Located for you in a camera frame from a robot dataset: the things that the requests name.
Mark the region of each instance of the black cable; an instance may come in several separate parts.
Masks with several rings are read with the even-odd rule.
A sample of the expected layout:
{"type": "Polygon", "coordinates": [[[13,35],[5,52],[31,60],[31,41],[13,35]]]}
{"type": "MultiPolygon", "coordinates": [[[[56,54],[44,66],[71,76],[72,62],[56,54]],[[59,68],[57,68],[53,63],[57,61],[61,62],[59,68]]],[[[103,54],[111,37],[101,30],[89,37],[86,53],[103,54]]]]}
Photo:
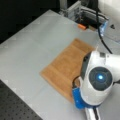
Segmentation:
{"type": "Polygon", "coordinates": [[[97,21],[97,27],[98,27],[98,35],[100,37],[100,40],[102,42],[102,44],[104,45],[104,47],[109,51],[109,53],[112,54],[112,51],[109,49],[109,47],[106,45],[106,43],[104,42],[102,36],[101,36],[101,33],[100,33],[100,28],[99,28],[99,17],[98,17],[98,0],[95,0],[96,2],[96,21],[97,21]]]}
{"type": "Polygon", "coordinates": [[[72,81],[72,88],[76,88],[77,86],[75,85],[75,81],[77,80],[79,76],[75,77],[72,81]]]}
{"type": "Polygon", "coordinates": [[[96,120],[99,120],[96,107],[93,108],[96,120]]]}
{"type": "MultiPolygon", "coordinates": [[[[92,13],[92,14],[95,14],[95,15],[96,15],[96,13],[95,13],[95,12],[93,12],[93,11],[90,11],[90,10],[85,10],[85,9],[81,9],[81,10],[86,11],[86,12],[90,12],[90,13],[92,13]]],[[[108,18],[106,18],[104,15],[98,14],[98,16],[100,16],[100,17],[104,18],[105,20],[108,20],[108,18]]]]}

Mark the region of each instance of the cable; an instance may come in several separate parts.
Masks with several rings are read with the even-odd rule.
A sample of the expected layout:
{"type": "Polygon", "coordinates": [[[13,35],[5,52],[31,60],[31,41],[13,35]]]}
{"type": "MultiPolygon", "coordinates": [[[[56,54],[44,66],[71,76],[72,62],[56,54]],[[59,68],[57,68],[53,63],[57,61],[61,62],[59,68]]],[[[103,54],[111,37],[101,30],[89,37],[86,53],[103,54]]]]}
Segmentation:
{"type": "MultiPolygon", "coordinates": [[[[95,14],[95,15],[96,15],[96,13],[95,13],[95,12],[93,12],[93,11],[90,11],[90,10],[85,10],[85,9],[81,9],[81,10],[86,11],[86,12],[90,12],[90,13],[92,13],[92,14],[95,14]]],[[[106,18],[104,15],[98,14],[98,16],[100,16],[100,17],[104,18],[105,20],[108,20],[108,18],[106,18]]]]}
{"type": "Polygon", "coordinates": [[[101,33],[100,33],[100,28],[99,28],[99,15],[98,15],[98,0],[95,0],[96,2],[96,20],[97,20],[97,27],[98,27],[98,35],[99,35],[99,38],[102,42],[102,44],[104,45],[104,47],[109,51],[109,53],[112,54],[112,51],[109,49],[109,47],[106,45],[106,43],[104,42],[102,36],[101,36],[101,33]]]}
{"type": "Polygon", "coordinates": [[[77,86],[75,85],[75,81],[77,80],[79,76],[75,77],[72,81],[72,88],[76,88],[77,86]]]}

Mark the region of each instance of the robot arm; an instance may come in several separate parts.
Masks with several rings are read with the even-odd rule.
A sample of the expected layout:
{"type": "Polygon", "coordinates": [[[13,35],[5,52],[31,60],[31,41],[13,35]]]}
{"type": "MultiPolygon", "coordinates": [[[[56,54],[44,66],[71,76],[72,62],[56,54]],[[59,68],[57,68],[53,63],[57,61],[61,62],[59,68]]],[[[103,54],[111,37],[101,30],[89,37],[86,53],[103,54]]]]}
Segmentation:
{"type": "Polygon", "coordinates": [[[98,107],[120,79],[120,56],[93,51],[85,56],[80,88],[73,89],[76,107],[85,109],[88,120],[100,120],[98,107]]]}

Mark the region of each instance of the blue light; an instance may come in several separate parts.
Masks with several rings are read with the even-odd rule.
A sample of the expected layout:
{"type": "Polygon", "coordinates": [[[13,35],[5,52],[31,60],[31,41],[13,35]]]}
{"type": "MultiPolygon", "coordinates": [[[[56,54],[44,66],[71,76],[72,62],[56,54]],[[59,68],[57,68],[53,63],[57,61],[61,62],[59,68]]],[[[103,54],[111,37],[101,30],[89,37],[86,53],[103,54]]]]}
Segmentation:
{"type": "Polygon", "coordinates": [[[103,79],[103,76],[102,76],[102,75],[99,75],[98,78],[99,78],[100,80],[102,80],[102,79],[103,79]]]}

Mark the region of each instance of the gray table surface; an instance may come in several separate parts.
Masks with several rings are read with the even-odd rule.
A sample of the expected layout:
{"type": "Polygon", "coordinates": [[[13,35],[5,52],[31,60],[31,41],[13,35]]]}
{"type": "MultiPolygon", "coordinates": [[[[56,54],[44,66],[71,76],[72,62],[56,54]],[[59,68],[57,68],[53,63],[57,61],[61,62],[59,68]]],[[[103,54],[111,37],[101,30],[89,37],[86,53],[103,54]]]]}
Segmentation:
{"type": "MultiPolygon", "coordinates": [[[[44,120],[86,120],[84,110],[76,109],[39,75],[74,38],[107,52],[96,32],[82,31],[51,10],[0,45],[0,79],[44,120]]],[[[104,40],[120,54],[119,44],[104,40]]],[[[119,120],[119,91],[120,86],[115,85],[100,106],[102,120],[119,120]]]]}

